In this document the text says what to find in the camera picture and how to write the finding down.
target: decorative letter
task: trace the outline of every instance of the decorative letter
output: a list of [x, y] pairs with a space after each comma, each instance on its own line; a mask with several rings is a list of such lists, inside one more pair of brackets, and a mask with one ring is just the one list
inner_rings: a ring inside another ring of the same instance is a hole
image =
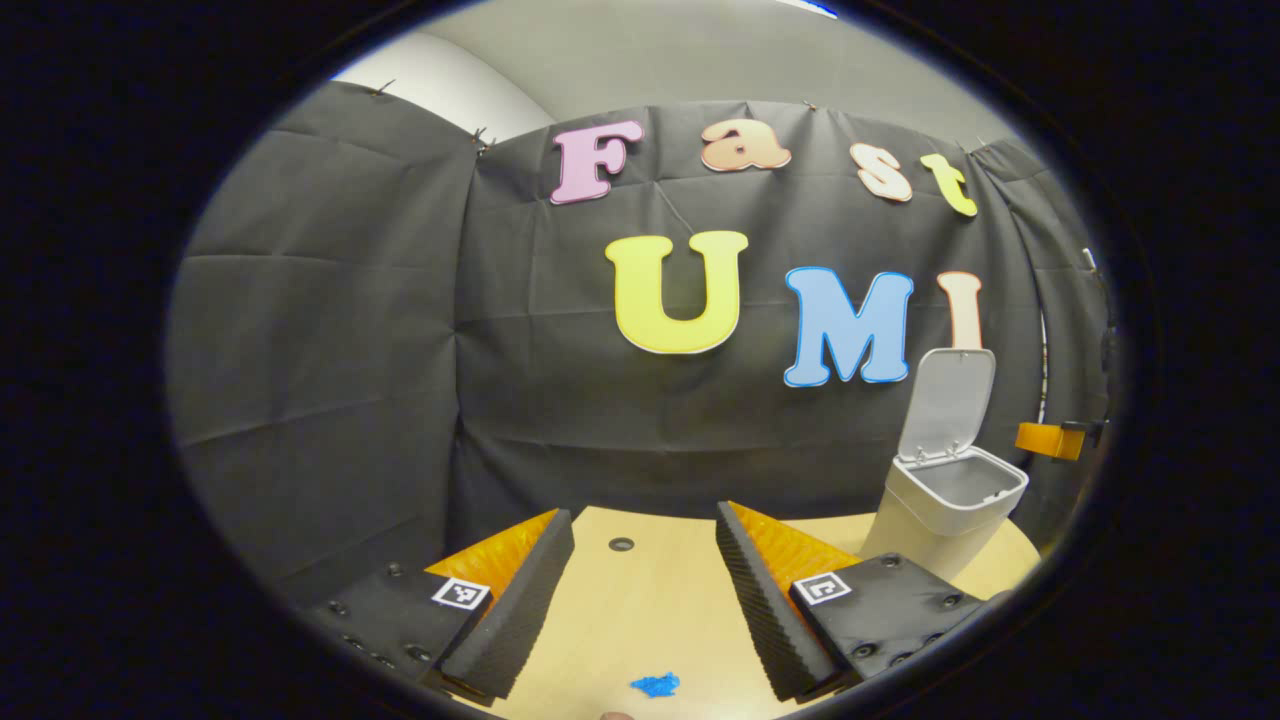
[[662, 307], [662, 259], [671, 254], [669, 240], [625, 237], [604, 249], [617, 268], [618, 329], [636, 347], [663, 355], [703, 352], [737, 328], [737, 254], [746, 249], [746, 236], [700, 232], [689, 238], [689, 247], [701, 252], [707, 269], [707, 309], [692, 320], [672, 320]]
[[897, 172], [902, 165], [888, 150], [855, 142], [849, 149], [849, 154], [854, 156], [854, 161], [860, 168], [858, 178], [863, 181], [867, 190], [872, 191], [872, 195], [899, 202], [906, 202], [911, 199], [911, 183], [906, 182], [902, 173]]
[[924, 167], [933, 170], [933, 177], [938, 181], [938, 190], [942, 191], [942, 197], [947, 199], [951, 208], [961, 215], [969, 215], [970, 218], [978, 214], [978, 204], [964, 196], [960, 191], [960, 183], [964, 182], [964, 176], [960, 170], [952, 168], [947, 159], [942, 155], [934, 152], [933, 155], [925, 155], [920, 158]]
[[836, 273], [827, 268], [796, 268], [787, 287], [800, 297], [800, 340], [796, 364], [782, 377], [791, 387], [820, 386], [831, 377], [822, 364], [823, 345], [831, 347], [840, 379], [849, 382], [858, 361], [872, 346], [863, 365], [869, 383], [895, 383], [906, 377], [906, 299], [914, 284], [900, 273], [881, 273], [867, 291], [863, 309], [854, 306]]
[[942, 273], [938, 284], [951, 304], [951, 347], [982, 350], [978, 291], [982, 281], [972, 273]]
[[[614, 140], [598, 147], [602, 137]], [[618, 137], [636, 142], [644, 137], [644, 128], [635, 120], [627, 120], [598, 128], [571, 129], [553, 138], [561, 146], [561, 186], [552, 192], [553, 205], [594, 200], [609, 193], [608, 181], [596, 177], [595, 167], [604, 165], [611, 174], [622, 172], [627, 150]]]
[[724, 120], [703, 131], [703, 164], [718, 172], [781, 168], [791, 161], [791, 151], [778, 145], [773, 128], [760, 120]]

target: ceiling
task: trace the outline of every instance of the ceiling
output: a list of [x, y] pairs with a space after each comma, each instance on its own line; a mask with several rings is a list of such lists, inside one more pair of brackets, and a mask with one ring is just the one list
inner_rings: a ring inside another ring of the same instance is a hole
[[973, 150], [1011, 122], [882, 35], [774, 0], [489, 0], [422, 26], [556, 120], [698, 100], [812, 102]]

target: blue play dough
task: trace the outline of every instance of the blue play dough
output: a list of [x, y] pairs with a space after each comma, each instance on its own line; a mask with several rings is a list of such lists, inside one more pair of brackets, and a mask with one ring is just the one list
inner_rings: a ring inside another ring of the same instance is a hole
[[662, 678], [641, 678], [631, 683], [631, 687], [644, 691], [649, 697], [671, 697], [680, 687], [680, 678], [673, 673], [667, 673]]

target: screw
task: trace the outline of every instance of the screw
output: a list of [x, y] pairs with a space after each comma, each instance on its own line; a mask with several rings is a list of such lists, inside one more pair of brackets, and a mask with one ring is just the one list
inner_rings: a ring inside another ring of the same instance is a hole
[[412, 657], [413, 660], [416, 660], [419, 662], [430, 662], [431, 661], [431, 653], [426, 652], [425, 650], [422, 650], [421, 647], [419, 647], [416, 644], [407, 644], [407, 646], [404, 646], [404, 655]]

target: black fabric backdrop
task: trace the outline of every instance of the black fabric backdrop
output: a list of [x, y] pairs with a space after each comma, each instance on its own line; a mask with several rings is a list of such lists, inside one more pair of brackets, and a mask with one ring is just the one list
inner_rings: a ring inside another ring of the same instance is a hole
[[[701, 129], [730, 118], [772, 126], [791, 163], [707, 169]], [[627, 119], [645, 138], [628, 143], [612, 192], [552, 205], [552, 137]], [[870, 195], [852, 142], [888, 149], [914, 197]], [[783, 383], [799, 323], [783, 278], [804, 265], [833, 269], [855, 305], [876, 274], [910, 277], [913, 373], [950, 345], [936, 275], [982, 278], [997, 374], [977, 445], [1029, 469], [1021, 529], [1041, 547], [1060, 536], [1092, 459], [1051, 464], [1012, 442], [1038, 413], [1042, 307], [1046, 421], [1101, 419], [1107, 314], [1080, 255], [1084, 222], [1016, 145], [969, 155], [751, 101], [618, 110], [475, 150], [426, 110], [329, 83], [251, 149], [187, 251], [168, 340], [175, 432], [214, 520], [291, 596], [317, 600], [379, 559], [429, 561], [550, 507], [873, 511], [913, 375]], [[918, 161], [931, 152], [964, 173], [975, 218], [942, 199]], [[694, 318], [705, 284], [687, 241], [714, 229], [750, 242], [733, 336], [692, 356], [632, 346], [604, 247], [669, 237], [663, 300]]]

